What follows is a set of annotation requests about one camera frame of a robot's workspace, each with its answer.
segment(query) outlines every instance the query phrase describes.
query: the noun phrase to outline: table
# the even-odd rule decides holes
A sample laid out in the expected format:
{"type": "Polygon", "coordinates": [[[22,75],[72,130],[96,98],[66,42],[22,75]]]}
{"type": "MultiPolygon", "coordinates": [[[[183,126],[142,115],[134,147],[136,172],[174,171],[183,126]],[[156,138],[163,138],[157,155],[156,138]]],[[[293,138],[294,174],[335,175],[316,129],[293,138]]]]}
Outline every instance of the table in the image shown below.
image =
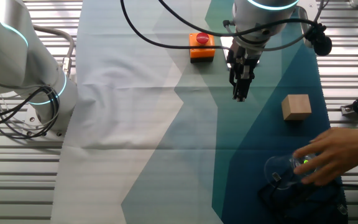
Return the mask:
{"type": "MultiPolygon", "coordinates": [[[[24,1],[33,23],[64,30],[76,40],[82,1],[24,1]]],[[[356,127],[341,116],[339,107],[358,98],[358,9],[349,1],[331,0],[321,15],[333,40],[328,57],[317,57],[324,97],[332,127],[356,127]]],[[[58,60],[68,43],[59,37],[39,33],[41,41],[58,60]]],[[[75,59],[71,73],[76,73],[75,59]]],[[[9,100],[10,105],[18,100],[9,100]]],[[[18,113],[25,118],[25,110],[18,113]]],[[[0,135],[0,223],[50,223],[53,189],[62,143],[15,142],[0,135]]],[[[343,177],[347,184],[358,183],[358,167],[343,177]]],[[[351,224],[358,224],[358,191],[346,189],[351,224]]]]}

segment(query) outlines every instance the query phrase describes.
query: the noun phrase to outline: orange button housing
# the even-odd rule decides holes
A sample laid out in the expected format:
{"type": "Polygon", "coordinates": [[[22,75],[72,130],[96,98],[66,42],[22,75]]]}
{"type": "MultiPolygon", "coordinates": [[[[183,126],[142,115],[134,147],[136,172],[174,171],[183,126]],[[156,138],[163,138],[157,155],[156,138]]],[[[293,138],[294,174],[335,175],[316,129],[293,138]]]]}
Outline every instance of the orange button housing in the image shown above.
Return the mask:
{"type": "MultiPolygon", "coordinates": [[[[190,46],[214,46],[215,40],[214,36],[208,35],[209,40],[205,44],[200,44],[197,41],[197,35],[199,33],[194,33],[189,35],[189,45],[190,46]]],[[[205,61],[212,61],[215,56],[215,49],[190,49],[190,59],[194,61],[195,58],[201,59],[196,60],[197,62],[202,62],[203,58],[205,58],[205,61]]]]}

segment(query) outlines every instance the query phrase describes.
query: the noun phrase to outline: wooden cube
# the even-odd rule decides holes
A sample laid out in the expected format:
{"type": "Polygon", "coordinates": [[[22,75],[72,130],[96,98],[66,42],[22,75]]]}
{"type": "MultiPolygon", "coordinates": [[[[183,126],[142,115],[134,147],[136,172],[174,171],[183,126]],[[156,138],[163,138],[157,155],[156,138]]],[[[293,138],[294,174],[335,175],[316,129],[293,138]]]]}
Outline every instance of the wooden cube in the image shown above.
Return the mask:
{"type": "Polygon", "coordinates": [[[282,108],[285,121],[302,121],[311,114],[309,95],[288,95],[282,108]]]}

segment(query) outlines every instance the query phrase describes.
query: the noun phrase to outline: glass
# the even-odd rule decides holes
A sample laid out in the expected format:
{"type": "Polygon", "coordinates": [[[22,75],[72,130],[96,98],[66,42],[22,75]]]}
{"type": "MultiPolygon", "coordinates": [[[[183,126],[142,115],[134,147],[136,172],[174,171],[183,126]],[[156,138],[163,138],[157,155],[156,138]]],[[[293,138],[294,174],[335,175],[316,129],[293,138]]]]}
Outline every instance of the glass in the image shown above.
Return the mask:
{"type": "Polygon", "coordinates": [[[291,155],[273,156],[265,163],[264,172],[267,182],[278,190],[289,189],[294,184],[299,184],[301,179],[316,172],[317,169],[310,170],[304,174],[296,175],[293,170],[316,157],[310,154],[302,158],[295,158],[291,155]]]}

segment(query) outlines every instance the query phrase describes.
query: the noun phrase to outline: wire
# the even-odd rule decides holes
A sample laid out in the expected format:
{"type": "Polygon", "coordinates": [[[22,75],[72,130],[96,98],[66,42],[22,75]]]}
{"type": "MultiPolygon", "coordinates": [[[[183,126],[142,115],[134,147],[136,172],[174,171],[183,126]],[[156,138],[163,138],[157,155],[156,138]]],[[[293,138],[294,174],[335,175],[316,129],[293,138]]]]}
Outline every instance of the wire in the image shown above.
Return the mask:
{"type": "Polygon", "coordinates": [[[39,88],[38,90],[33,92],[33,94],[31,94],[27,99],[25,99],[21,104],[15,106],[13,109],[6,110],[6,111],[0,113],[0,116],[9,114],[9,113],[12,113],[12,114],[17,113],[26,103],[28,103],[32,98],[34,98],[37,94],[39,94],[43,90],[44,90],[44,87],[39,88]]]}
{"type": "Polygon", "coordinates": [[[64,32],[64,31],[49,28],[49,27],[42,27],[42,26],[37,26],[37,25],[33,25],[33,27],[37,31],[45,32],[45,33],[48,33],[48,34],[59,35],[59,36],[63,37],[64,39],[68,40],[69,43],[70,43],[70,46],[68,48],[68,52],[67,52],[66,57],[71,58],[71,56],[73,55],[75,44],[74,44],[74,39],[70,34],[64,32]]]}
{"type": "MultiPolygon", "coordinates": [[[[43,91],[45,93],[49,93],[51,92],[52,88],[50,87],[47,87],[47,88],[40,88],[39,89],[40,91],[43,91]]],[[[57,120],[57,116],[56,114],[58,113],[58,110],[59,110],[59,104],[60,104],[60,100],[58,98],[58,95],[56,93],[56,91],[53,91],[52,94],[48,94],[48,98],[51,102],[51,107],[52,107],[52,122],[48,123],[48,125],[46,125],[46,127],[42,128],[41,131],[39,131],[38,133],[36,133],[35,135],[31,135],[31,136],[28,136],[26,134],[23,134],[19,131],[17,131],[15,128],[13,128],[12,126],[10,126],[10,124],[6,121],[6,119],[3,118],[3,115],[1,115],[1,119],[5,122],[3,122],[9,129],[11,129],[12,131],[14,131],[16,134],[19,135],[19,137],[17,136],[13,136],[11,134],[8,134],[8,133],[5,133],[1,128],[0,128],[0,132],[11,138],[11,139],[32,139],[32,138],[36,138],[36,137],[39,137],[39,136],[43,136],[47,133],[47,131],[50,130],[50,128],[52,128],[52,126],[55,124],[56,120],[57,120]]]]}
{"type": "Polygon", "coordinates": [[[222,36],[231,36],[231,37],[234,37],[236,39],[237,42],[241,42],[242,44],[244,44],[247,48],[250,48],[252,50],[257,50],[257,51],[276,51],[276,50],[282,50],[282,49],[285,49],[287,47],[290,47],[294,44],[296,44],[297,42],[301,41],[303,38],[306,37],[307,33],[311,30],[311,28],[305,32],[303,35],[301,35],[300,37],[298,37],[297,39],[295,39],[294,41],[288,43],[288,44],[285,44],[283,46],[280,46],[280,47],[274,47],[274,48],[269,48],[269,49],[265,49],[265,48],[262,48],[262,47],[255,47],[253,45],[250,45],[250,44],[247,44],[245,43],[244,41],[241,40],[241,36],[242,35],[245,35],[245,34],[249,34],[251,32],[255,32],[255,31],[258,31],[258,30],[262,30],[264,28],[268,28],[268,27],[272,27],[272,26],[275,26],[275,25],[279,25],[279,24],[283,24],[283,23],[289,23],[289,22],[303,22],[303,23],[307,23],[307,24],[310,24],[312,26],[317,26],[317,20],[318,18],[320,17],[320,14],[321,14],[321,11],[324,9],[325,6],[323,6],[324,4],[324,0],[321,0],[321,5],[320,5],[320,8],[319,8],[319,11],[314,19],[314,21],[309,21],[309,20],[304,20],[304,19],[287,19],[287,20],[281,20],[281,21],[277,21],[277,22],[273,22],[273,23],[269,23],[269,24],[265,24],[265,25],[262,25],[262,26],[258,26],[256,28],[253,28],[251,30],[246,30],[246,31],[243,31],[243,32],[237,32],[237,33],[233,33],[231,32],[229,26],[225,26],[226,30],[228,31],[228,34],[220,34],[220,33],[215,33],[215,32],[211,32],[209,30],[205,30],[205,29],[202,29],[200,27],[197,27],[195,26],[194,24],[186,21],[184,18],[180,17],[174,10],[172,10],[163,0],[158,0],[160,2],[160,4],[167,10],[169,11],[173,16],[175,16],[179,21],[183,22],[184,24],[190,26],[191,28],[194,28],[200,32],[204,32],[206,34],[210,34],[210,35],[215,35],[215,36],[218,36],[218,37],[222,37],[222,36]]]}
{"type": "Polygon", "coordinates": [[[305,24],[309,24],[309,25],[312,25],[312,26],[315,26],[315,27],[318,25],[317,22],[310,21],[310,20],[307,20],[307,19],[283,19],[283,20],[280,20],[280,21],[264,24],[264,25],[261,25],[261,26],[258,26],[258,27],[255,27],[255,28],[252,28],[252,29],[249,29],[249,30],[242,31],[242,32],[236,32],[236,33],[231,33],[231,34],[222,34],[222,33],[212,32],[212,31],[209,31],[209,30],[206,30],[206,29],[202,29],[202,28],[200,28],[200,27],[198,27],[198,26],[186,21],[184,18],[180,17],[174,10],[172,10],[163,0],[158,0],[158,1],[161,3],[161,5],[168,12],[170,12],[173,16],[175,16],[182,23],[184,23],[184,24],[190,26],[191,28],[196,29],[196,30],[198,30],[200,32],[204,32],[206,34],[214,35],[216,37],[238,37],[238,36],[250,34],[252,32],[259,31],[259,30],[262,30],[262,29],[265,29],[265,28],[269,28],[269,27],[272,27],[272,26],[276,26],[276,25],[280,25],[280,24],[286,24],[286,23],[292,23],[292,22],[305,23],[305,24]]]}
{"type": "Polygon", "coordinates": [[[146,38],[144,35],[142,35],[133,25],[133,23],[131,22],[131,20],[128,17],[127,11],[125,9],[125,4],[124,4],[124,0],[121,0],[121,7],[122,7],[122,13],[124,13],[124,17],[127,21],[127,23],[129,24],[129,26],[131,27],[131,29],[140,37],[142,38],[144,41],[152,44],[152,45],[156,45],[158,47],[163,47],[163,48],[167,48],[167,49],[225,49],[225,50],[229,50],[231,51],[231,49],[229,47],[224,47],[224,46],[194,46],[194,47],[190,47],[190,46],[175,46],[175,45],[166,45],[166,44],[161,44],[161,43],[157,43],[154,42],[148,38],[146,38]]]}
{"type": "MultiPolygon", "coordinates": [[[[229,33],[232,33],[231,30],[230,30],[230,28],[229,28],[229,26],[226,26],[226,30],[227,30],[229,33]]],[[[298,37],[297,39],[295,39],[294,41],[292,41],[292,42],[290,42],[290,43],[288,43],[288,44],[285,44],[285,45],[279,46],[279,47],[272,47],[272,48],[269,48],[269,49],[263,49],[263,48],[261,48],[261,47],[254,47],[254,46],[252,46],[252,45],[244,44],[244,41],[241,41],[240,37],[233,37],[233,38],[235,38],[235,40],[236,40],[237,42],[240,42],[240,43],[244,44],[244,45],[245,45],[247,48],[249,48],[249,49],[257,50],[257,51],[262,51],[262,52],[264,52],[264,51],[269,52],[269,51],[282,50],[282,49],[285,49],[285,48],[287,48],[287,47],[291,47],[292,45],[294,45],[294,44],[298,43],[300,40],[302,40],[302,39],[305,37],[306,34],[307,34],[307,32],[305,32],[303,35],[301,35],[300,37],[298,37]]]]}
{"type": "Polygon", "coordinates": [[[327,0],[326,4],[323,6],[323,8],[325,8],[328,5],[329,1],[330,0],[327,0]]]}
{"type": "MultiPolygon", "coordinates": [[[[9,110],[9,107],[8,107],[6,101],[5,101],[5,98],[2,97],[2,98],[0,98],[0,99],[1,99],[2,102],[4,103],[5,107],[9,110]]],[[[46,123],[41,123],[41,124],[39,124],[39,125],[33,125],[33,124],[26,124],[26,125],[31,126],[31,127],[46,126],[46,125],[48,125],[48,123],[52,122],[58,115],[59,115],[59,113],[56,113],[56,115],[55,115],[51,120],[49,120],[49,121],[46,122],[46,123]]],[[[12,119],[14,119],[14,120],[16,120],[16,121],[19,121],[19,122],[23,122],[23,121],[21,121],[21,120],[15,118],[15,117],[12,117],[12,119]]],[[[20,127],[19,125],[17,125],[16,123],[13,123],[13,124],[14,124],[14,126],[16,126],[17,128],[22,128],[22,127],[20,127]]],[[[42,127],[42,128],[22,128],[22,129],[24,129],[24,130],[26,130],[26,131],[38,131],[38,130],[41,130],[41,129],[43,129],[43,128],[44,128],[44,127],[42,127]]]]}

